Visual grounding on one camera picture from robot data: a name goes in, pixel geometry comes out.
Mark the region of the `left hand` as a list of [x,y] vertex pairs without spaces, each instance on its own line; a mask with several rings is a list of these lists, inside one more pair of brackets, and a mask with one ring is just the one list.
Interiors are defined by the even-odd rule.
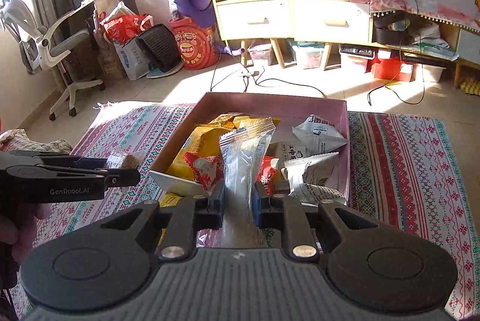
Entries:
[[37,238],[38,220],[47,219],[51,208],[49,204],[20,204],[19,213],[24,216],[22,223],[1,215],[1,243],[10,245],[13,260],[22,264]]

